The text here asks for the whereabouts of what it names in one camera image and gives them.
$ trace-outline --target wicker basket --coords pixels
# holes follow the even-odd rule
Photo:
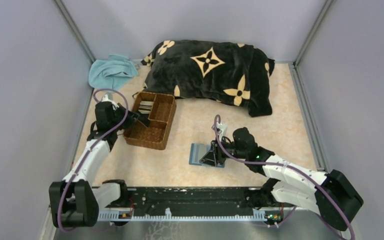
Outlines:
[[[150,125],[146,127],[137,121],[133,127],[124,131],[124,139],[129,145],[164,150],[166,149],[173,118],[175,117],[175,97],[167,94],[140,92],[131,110],[137,111],[142,101],[153,102],[148,117]]]

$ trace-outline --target pillow with flower pattern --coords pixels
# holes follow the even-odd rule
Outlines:
[[[145,92],[206,98],[247,108],[251,117],[272,114],[269,77],[275,61],[252,45],[167,40],[141,63],[151,67]]]

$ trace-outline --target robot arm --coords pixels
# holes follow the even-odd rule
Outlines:
[[[260,195],[250,197],[249,201],[252,206],[255,206],[255,202],[263,203],[266,206],[288,203],[320,215],[325,222],[337,230],[345,231],[347,229],[343,218],[315,184],[287,166],[300,170],[320,185],[344,212],[349,222],[354,219],[364,203],[341,172],[337,170],[333,170],[331,173],[313,171],[291,163],[274,152],[258,146],[254,136],[246,127],[233,132],[233,141],[226,137],[220,141],[213,140],[210,151],[200,162],[217,166],[230,157],[226,153],[237,159],[245,159],[247,163],[250,163],[245,163],[245,165],[251,171],[269,178],[262,186]]]
[[[91,125],[82,155],[62,181],[53,182],[49,187],[50,208],[55,227],[59,226],[58,218],[64,227],[94,226],[99,210],[113,201],[127,197],[127,187],[122,180],[110,180],[98,188],[91,187],[98,169],[113,149],[118,138],[117,131],[130,128],[136,121],[147,127],[150,124],[140,113],[129,111],[123,123],[107,133],[122,121],[126,111],[123,106],[110,100],[108,95],[104,95],[102,101],[96,104],[96,122]],[[58,214],[60,201],[62,209]]]
[[[113,149],[118,138],[117,131],[130,128],[136,121],[147,127],[150,124],[148,118],[140,113],[126,112],[124,107],[110,100],[107,95],[96,104],[96,122],[90,128],[80,160],[62,181],[53,182],[49,187],[54,226],[92,227],[98,220],[100,210],[114,202],[123,205],[129,201],[128,189],[123,180],[109,180],[98,188],[91,187],[99,167]],[[211,142],[211,149],[200,160],[201,163],[217,166],[227,158],[245,159],[242,162],[251,171],[269,178],[259,191],[253,191],[246,198],[249,205],[267,207],[278,203],[292,204],[320,215],[329,225],[340,231],[345,231],[347,224],[332,202],[325,197],[326,193],[318,188],[321,186],[327,192],[349,222],[363,205],[362,198],[341,172],[313,171],[290,163],[274,152],[258,146],[246,127],[235,130],[233,141],[230,141],[223,136],[226,125],[216,123],[214,126],[218,132],[216,140]],[[290,167],[301,171],[311,180],[302,177]]]

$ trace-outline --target purple cable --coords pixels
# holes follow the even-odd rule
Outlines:
[[[84,154],[83,158],[80,160],[80,163],[78,164],[77,168],[74,170],[74,174],[70,177],[70,179],[68,180],[67,184],[65,185],[64,187],[64,190],[62,191],[62,195],[61,195],[61,199],[59,200],[59,205],[58,205],[58,212],[56,214],[56,221],[58,223],[58,228],[63,231],[64,233],[68,233],[72,230],[75,229],[75,227],[73,228],[69,228],[69,229],[66,229],[63,227],[63,223],[61,222],[61,213],[63,211],[63,203],[64,203],[64,199],[66,198],[66,195],[67,195],[67,191],[69,190],[69,186],[70,184],[73,182],[74,178],[76,177],[76,175],[79,173],[80,169],[82,168],[82,165],[84,163],[84,161],[86,160],[86,158],[88,157],[89,153],[91,152],[91,150],[94,149],[94,147],[103,139],[105,138],[108,134],[110,134],[112,131],[118,129],[120,127],[121,124],[123,124],[123,122],[126,120],[127,118],[127,115],[129,113],[129,106],[128,106],[128,103],[127,103],[127,99],[126,97],[121,94],[119,91],[116,91],[114,89],[111,89],[111,88],[102,88],[102,89],[98,89],[96,90],[94,93],[93,93],[93,99],[95,99],[96,102],[99,102],[99,100],[97,99],[96,97],[96,94],[99,93],[99,92],[102,92],[102,91],[111,91],[111,92],[114,92],[118,95],[120,95],[123,100],[124,100],[124,103],[125,103],[125,108],[126,108],[126,111],[124,113],[124,117],[123,119],[117,124],[115,125],[113,128],[111,128],[110,130],[108,130],[107,132],[105,132],[102,136],[100,136],[93,144],[92,146],[90,146],[90,149]]]
[[[346,238],[343,238],[332,226],[329,225],[329,223],[327,223],[325,220],[323,220],[323,218],[319,215],[319,214],[316,214],[314,213],[318,219],[320,219],[320,221],[335,235],[337,236],[339,239],[341,240],[348,240]]]
[[[215,133],[215,139],[217,140],[217,143],[218,145],[220,146],[221,150],[230,158],[230,159],[233,159],[237,162],[240,162],[240,163],[243,163],[243,164],[251,164],[251,165],[272,165],[272,166],[279,166],[279,167],[283,167],[284,165],[282,163],[276,163],[276,162],[263,162],[263,161],[244,161],[244,160],[240,160],[240,159],[237,159],[236,157],[232,156],[230,153],[228,153],[228,151],[226,151],[226,149],[223,147],[221,141],[220,141],[220,138],[219,138],[219,133],[217,132],[217,123],[220,123],[222,120],[222,118],[220,117],[220,115],[216,115],[215,118],[214,118],[214,125],[213,125],[213,128],[214,128],[214,133]],[[354,234],[354,230],[353,230],[353,227],[351,226],[351,223],[350,221],[348,221],[348,218],[347,216],[345,216],[344,212],[341,210],[341,208],[337,205],[337,203],[333,200],[333,198],[323,189],[322,186],[320,186],[319,184],[317,184],[316,181],[314,181],[310,176],[308,176],[307,174],[305,174],[303,171],[299,170],[298,168],[294,167],[294,166],[291,166],[291,165],[287,165],[286,166],[287,168],[289,169],[292,169],[294,170],[295,172],[299,173],[300,175],[302,175],[303,177],[305,177],[307,180],[309,180],[312,184],[314,184],[314,186],[327,198],[327,200],[332,204],[332,206],[336,209],[336,211],[339,213],[339,215],[341,216],[341,218],[343,219],[343,221],[345,222],[346,226],[348,227],[349,229],[349,233],[351,235],[351,239],[350,240],[355,240],[355,234]],[[328,223],[326,223],[323,219],[321,219],[322,222],[329,226],[330,225]]]

